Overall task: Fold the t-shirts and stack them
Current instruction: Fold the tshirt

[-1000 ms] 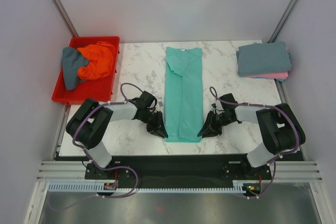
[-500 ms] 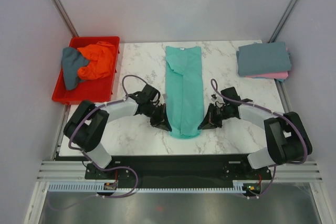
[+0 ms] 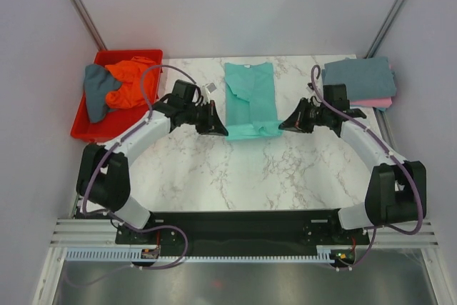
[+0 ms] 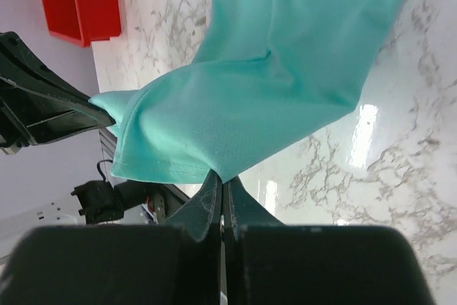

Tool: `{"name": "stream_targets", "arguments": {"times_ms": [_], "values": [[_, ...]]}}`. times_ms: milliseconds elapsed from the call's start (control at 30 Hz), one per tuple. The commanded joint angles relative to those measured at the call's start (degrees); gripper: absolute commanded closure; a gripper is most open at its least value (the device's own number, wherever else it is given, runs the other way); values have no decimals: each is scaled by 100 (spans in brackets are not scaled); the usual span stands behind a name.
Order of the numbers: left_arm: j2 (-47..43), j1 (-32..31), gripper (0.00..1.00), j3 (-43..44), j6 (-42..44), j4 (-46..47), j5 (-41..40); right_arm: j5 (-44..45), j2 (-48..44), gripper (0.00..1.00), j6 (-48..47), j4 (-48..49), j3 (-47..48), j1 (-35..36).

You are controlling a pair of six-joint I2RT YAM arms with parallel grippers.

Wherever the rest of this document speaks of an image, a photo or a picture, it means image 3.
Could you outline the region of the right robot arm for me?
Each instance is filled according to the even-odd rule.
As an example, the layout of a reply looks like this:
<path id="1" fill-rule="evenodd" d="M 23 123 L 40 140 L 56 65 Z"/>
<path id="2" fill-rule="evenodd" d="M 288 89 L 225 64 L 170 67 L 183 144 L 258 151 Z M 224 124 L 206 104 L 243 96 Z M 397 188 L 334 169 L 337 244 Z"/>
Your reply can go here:
<path id="1" fill-rule="evenodd" d="M 352 109 L 343 84 L 327 85 L 320 103 L 302 98 L 293 113 L 279 125 L 283 131 L 310 134 L 317 126 L 332 130 L 363 161 L 371 176 L 365 199 L 357 205 L 338 210 L 338 219 L 327 225 L 335 243 L 343 243 L 353 229 L 387 226 L 415 221 L 416 227 L 402 234 L 414 235 L 426 215 L 426 168 L 395 152 L 369 126 L 360 109 Z"/>

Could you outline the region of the teal t shirt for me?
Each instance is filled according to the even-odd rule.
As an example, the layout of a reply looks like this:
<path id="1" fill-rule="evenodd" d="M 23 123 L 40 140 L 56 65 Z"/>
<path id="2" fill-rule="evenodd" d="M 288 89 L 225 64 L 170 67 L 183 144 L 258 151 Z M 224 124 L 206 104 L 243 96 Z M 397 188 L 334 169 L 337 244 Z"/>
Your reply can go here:
<path id="1" fill-rule="evenodd" d="M 273 64 L 224 65 L 228 141 L 282 135 L 278 120 Z"/>

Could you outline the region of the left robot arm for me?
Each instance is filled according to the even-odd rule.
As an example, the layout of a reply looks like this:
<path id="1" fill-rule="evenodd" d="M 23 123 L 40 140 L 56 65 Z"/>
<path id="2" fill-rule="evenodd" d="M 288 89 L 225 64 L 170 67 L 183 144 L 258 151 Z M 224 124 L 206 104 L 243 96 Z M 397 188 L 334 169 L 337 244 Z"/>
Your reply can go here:
<path id="1" fill-rule="evenodd" d="M 103 214 L 120 221 L 141 243 L 156 237 L 151 212 L 131 194 L 129 169 L 145 150 L 183 124 L 200 135 L 227 136 L 211 93 L 213 84 L 175 82 L 171 93 L 148 105 L 130 128 L 105 144 L 88 144 L 81 157 L 76 192 L 81 213 Z"/>

